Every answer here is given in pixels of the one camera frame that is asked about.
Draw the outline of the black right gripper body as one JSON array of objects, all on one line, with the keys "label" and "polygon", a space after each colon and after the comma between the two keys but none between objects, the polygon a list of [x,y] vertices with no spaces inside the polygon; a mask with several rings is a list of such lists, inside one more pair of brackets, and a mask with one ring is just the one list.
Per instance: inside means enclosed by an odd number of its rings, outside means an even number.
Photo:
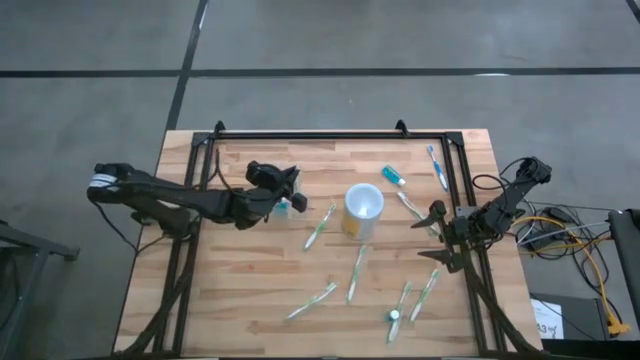
[{"label": "black right gripper body", "polygon": [[479,207],[457,207],[457,216],[442,224],[442,242],[445,245],[479,245],[483,232],[477,221]]}]

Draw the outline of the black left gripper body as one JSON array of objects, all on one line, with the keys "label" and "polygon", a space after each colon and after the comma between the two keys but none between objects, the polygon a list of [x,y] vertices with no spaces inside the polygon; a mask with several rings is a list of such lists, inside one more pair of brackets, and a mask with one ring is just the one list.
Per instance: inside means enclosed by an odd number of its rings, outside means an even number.
[{"label": "black left gripper body", "polygon": [[237,229],[249,229],[267,217],[282,197],[286,180],[276,166],[257,161],[247,165],[245,177],[254,188],[233,191],[232,215]]}]

